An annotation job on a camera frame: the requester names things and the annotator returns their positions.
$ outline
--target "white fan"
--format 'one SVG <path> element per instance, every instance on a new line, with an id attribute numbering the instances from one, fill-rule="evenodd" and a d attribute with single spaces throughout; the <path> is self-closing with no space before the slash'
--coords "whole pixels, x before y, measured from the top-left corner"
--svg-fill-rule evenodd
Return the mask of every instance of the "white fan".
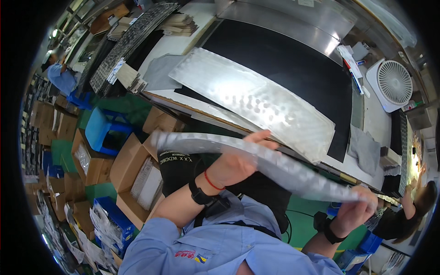
<path id="1" fill-rule="evenodd" d="M 407 105 L 411 98 L 411 76 L 396 61 L 379 60 L 368 69 L 367 80 L 388 113 Z"/>

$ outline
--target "hand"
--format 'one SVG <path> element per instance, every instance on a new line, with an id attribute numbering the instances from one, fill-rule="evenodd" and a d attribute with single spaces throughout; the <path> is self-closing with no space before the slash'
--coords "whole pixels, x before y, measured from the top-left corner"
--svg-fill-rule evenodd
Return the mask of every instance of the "hand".
<path id="1" fill-rule="evenodd" d="M 420 172 L 418 176 L 422 176 L 426 172 L 426 162 L 423 164 L 423 166 L 420 168 Z"/>
<path id="2" fill-rule="evenodd" d="M 264 140 L 271 131 L 255 132 L 243 138 L 247 142 L 257 143 L 271 150 L 279 147 L 276 142 Z M 209 180 L 218 188 L 239 183 L 256 172 L 257 168 L 243 157 L 234 154 L 222 154 L 207 170 Z"/>
<path id="3" fill-rule="evenodd" d="M 367 202 L 343 203 L 336 218 L 330 224 L 330 229 L 338 238 L 345 238 L 351 231 L 365 223 L 375 212 L 378 198 L 368 188 L 355 186 L 352 188 Z"/>

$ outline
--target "perforated sheet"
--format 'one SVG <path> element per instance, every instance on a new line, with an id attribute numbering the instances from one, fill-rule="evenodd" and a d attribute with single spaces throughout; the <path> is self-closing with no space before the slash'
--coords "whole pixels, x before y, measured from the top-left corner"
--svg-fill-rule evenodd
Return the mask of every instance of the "perforated sheet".
<path id="1" fill-rule="evenodd" d="M 229 153 L 255 163 L 258 171 L 290 192 L 310 200 L 353 202 L 358 194 L 315 172 L 301 163 L 255 143 L 229 136 L 204 133 L 155 131 L 151 145 L 183 154 Z"/>
<path id="2" fill-rule="evenodd" d="M 334 123 L 272 80 L 227 58 L 194 48 L 169 76 L 222 105 L 308 159 L 327 154 Z"/>

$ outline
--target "worker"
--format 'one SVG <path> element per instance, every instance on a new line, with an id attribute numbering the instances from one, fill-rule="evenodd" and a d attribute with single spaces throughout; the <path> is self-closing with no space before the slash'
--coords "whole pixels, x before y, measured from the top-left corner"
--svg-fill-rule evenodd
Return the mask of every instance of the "worker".
<path id="1" fill-rule="evenodd" d="M 67 64 L 64 63 L 69 48 L 67 48 L 63 58 L 57 63 L 58 55 L 53 51 L 48 51 L 43 59 L 41 70 L 44 72 L 48 70 L 48 79 L 55 85 L 64 96 L 69 96 L 72 91 L 77 88 L 77 79 L 67 69 Z"/>
<path id="2" fill-rule="evenodd" d="M 423 217 L 434 206 L 437 199 L 437 190 L 434 181 L 422 186 L 422 176 L 426 172 L 426 164 L 422 166 L 418 180 L 413 179 L 405 188 L 400 199 L 402 209 L 393 211 L 387 206 L 381 207 L 365 223 L 367 229 L 379 238 L 401 243 L 408 239 L 420 226 Z M 417 189 L 414 200 L 411 198 L 413 189 Z"/>
<path id="3" fill-rule="evenodd" d="M 269 135 L 270 131 L 265 130 L 244 140 L 274 150 L 278 144 L 265 140 Z M 343 203 L 338 216 L 300 252 L 281 241 L 272 209 L 259 202 L 276 202 L 279 190 L 271 192 L 271 188 L 261 187 L 265 183 L 260 181 L 254 183 L 258 192 L 251 192 L 252 183 L 246 179 L 253 177 L 256 167 L 247 159 L 222 154 L 196 177 L 193 172 L 200 161 L 195 155 L 165 150 L 158 152 L 158 159 L 165 199 L 127 248 L 120 275 L 342 274 L 332 260 L 337 247 L 371 217 L 377 205 L 371 191 L 354 187 L 366 201 Z M 164 165 L 169 164 L 184 169 L 175 165 L 173 170 L 167 169 L 171 166 Z M 183 180 L 169 182 L 167 175 Z M 234 185 L 243 186 L 239 196 L 229 191 Z M 218 213 L 222 207 L 226 210 Z"/>

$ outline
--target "shirt sleeve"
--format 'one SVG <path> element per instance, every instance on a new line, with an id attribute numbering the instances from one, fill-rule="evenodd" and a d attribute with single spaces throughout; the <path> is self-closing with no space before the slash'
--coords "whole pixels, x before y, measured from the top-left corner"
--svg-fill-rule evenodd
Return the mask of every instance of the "shirt sleeve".
<path id="1" fill-rule="evenodd" d="M 125 252 L 119 275 L 159 274 L 165 261 L 166 249 L 180 237 L 177 226 L 165 218 L 147 221 Z"/>
<path id="2" fill-rule="evenodd" d="M 307 257 L 312 261 L 317 274 L 321 275 L 343 275 L 341 269 L 334 260 L 323 255 L 309 252 Z"/>
<path id="3" fill-rule="evenodd" d="M 59 76 L 61 76 L 61 68 L 62 68 L 62 65 L 60 65 L 60 64 L 54 64 L 52 66 L 49 66 L 48 77 L 59 77 Z"/>

